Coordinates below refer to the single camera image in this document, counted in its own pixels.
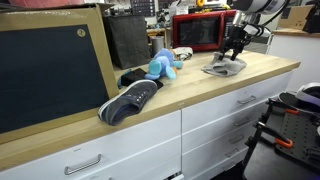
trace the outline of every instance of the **gray sneaker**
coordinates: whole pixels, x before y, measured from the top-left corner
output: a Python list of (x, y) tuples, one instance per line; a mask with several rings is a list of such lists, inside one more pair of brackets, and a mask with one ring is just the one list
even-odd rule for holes
[(138, 114), (146, 102), (157, 92), (157, 84), (151, 80), (139, 80), (132, 83), (118, 96), (104, 103), (98, 116), (111, 126), (120, 124), (124, 118)]

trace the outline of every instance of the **stuffed animal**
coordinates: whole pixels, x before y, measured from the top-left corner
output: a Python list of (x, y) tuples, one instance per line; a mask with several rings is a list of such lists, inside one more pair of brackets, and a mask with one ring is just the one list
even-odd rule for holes
[(162, 48), (150, 61), (145, 78), (155, 80), (167, 76), (169, 79), (175, 79), (177, 69), (181, 69), (182, 66), (182, 61), (175, 61), (175, 55), (172, 51)]

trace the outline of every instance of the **drawer handle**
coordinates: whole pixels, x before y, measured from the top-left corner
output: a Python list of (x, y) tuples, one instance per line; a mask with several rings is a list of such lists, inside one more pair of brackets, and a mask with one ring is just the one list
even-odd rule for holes
[(251, 95), (249, 99), (243, 100), (243, 101), (237, 101), (237, 102), (240, 103), (240, 104), (247, 104), (247, 103), (249, 103), (249, 102), (251, 102), (251, 101), (254, 101), (254, 100), (256, 100), (256, 99), (257, 99), (257, 98), (256, 98), (255, 96)]
[(85, 168), (87, 168), (87, 167), (90, 167), (90, 166), (93, 166), (93, 165), (95, 165), (95, 164), (98, 164), (98, 163), (100, 162), (100, 160), (101, 160), (101, 154), (98, 155), (98, 159), (95, 160), (94, 162), (91, 162), (91, 163), (89, 163), (89, 164), (87, 164), (87, 165), (81, 166), (81, 167), (79, 167), (79, 168), (77, 168), (77, 169), (71, 170), (71, 168), (70, 168), (69, 166), (66, 166), (66, 167), (64, 168), (64, 174), (65, 174), (65, 175), (70, 175), (70, 174), (73, 174), (73, 173), (75, 173), (75, 172), (81, 171), (82, 169), (85, 169)]
[(234, 150), (232, 150), (231, 152), (225, 154), (228, 158), (234, 156), (235, 154), (237, 154), (239, 152), (238, 148), (235, 148)]
[(235, 143), (237, 143), (237, 142), (239, 142), (239, 141), (241, 141), (241, 140), (243, 140), (243, 139), (244, 139), (244, 135), (240, 134), (239, 136), (230, 139), (229, 142), (230, 142), (231, 144), (235, 144)]
[(244, 118), (244, 119), (242, 119), (240, 121), (234, 122), (233, 125), (239, 127), (239, 126), (242, 126), (242, 125), (244, 125), (244, 124), (246, 124), (248, 122), (250, 122), (250, 119), (249, 118)]
[(231, 168), (233, 168), (235, 166), (236, 166), (236, 163), (235, 162), (231, 162), (230, 164), (224, 166), (222, 169), (223, 169), (223, 171), (228, 171), (228, 170), (230, 170)]

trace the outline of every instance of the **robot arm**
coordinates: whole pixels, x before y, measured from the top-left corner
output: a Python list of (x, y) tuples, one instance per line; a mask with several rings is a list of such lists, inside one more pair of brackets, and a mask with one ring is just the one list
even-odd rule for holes
[[(290, 0), (233, 0), (233, 8), (238, 11), (229, 36), (223, 39), (219, 59), (222, 60), (224, 54), (233, 49), (231, 60), (234, 60), (244, 46), (250, 43), (252, 37), (268, 37), (270, 31), (265, 26), (276, 18), (289, 2)], [(261, 14), (275, 12), (277, 13), (269, 21), (258, 25)]]

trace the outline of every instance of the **drawer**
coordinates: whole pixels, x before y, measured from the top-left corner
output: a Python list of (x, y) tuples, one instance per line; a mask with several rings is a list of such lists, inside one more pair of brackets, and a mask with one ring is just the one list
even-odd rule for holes
[(292, 72), (246, 86), (182, 109), (182, 133), (278, 95)]
[[(176, 111), (101, 138), (77, 145), (0, 173), (0, 179), (64, 180), (78, 179), (99, 167), (112, 165), (181, 133), (181, 114)], [(78, 168), (101, 160), (96, 165), (65, 175), (65, 167)]]
[(182, 155), (182, 173), (186, 179), (193, 179), (199, 173), (232, 158), (247, 148), (244, 144), (254, 134), (255, 128), (250, 123), (239, 130), (204, 144)]
[(233, 156), (230, 159), (226, 159), (226, 160), (222, 161), (221, 163), (217, 164), (216, 166), (213, 166), (212, 168), (209, 168), (206, 171), (201, 172), (196, 177), (194, 177), (193, 180), (211, 179), (212, 177), (215, 177), (215, 176), (219, 175), (220, 173), (231, 169), (237, 163), (241, 162), (244, 159), (247, 151), (248, 151), (248, 148), (241, 150), (239, 152), (239, 154), (237, 154), (236, 156)]
[(182, 134), (182, 154), (257, 121), (265, 109), (267, 105), (262, 102)]
[(160, 180), (181, 170), (181, 137), (136, 154), (116, 164), (100, 167), (80, 180)]

